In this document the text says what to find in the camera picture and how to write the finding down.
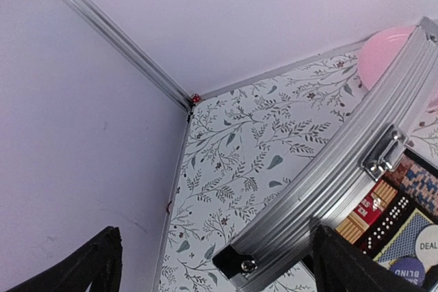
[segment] metal latch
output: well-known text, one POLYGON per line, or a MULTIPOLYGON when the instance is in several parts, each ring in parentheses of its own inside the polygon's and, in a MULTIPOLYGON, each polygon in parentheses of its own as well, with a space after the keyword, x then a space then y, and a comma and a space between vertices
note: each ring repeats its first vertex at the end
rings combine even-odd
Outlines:
POLYGON ((406 135, 391 124, 362 162, 362 168, 378 181, 385 171, 394 171, 402 159, 406 135))

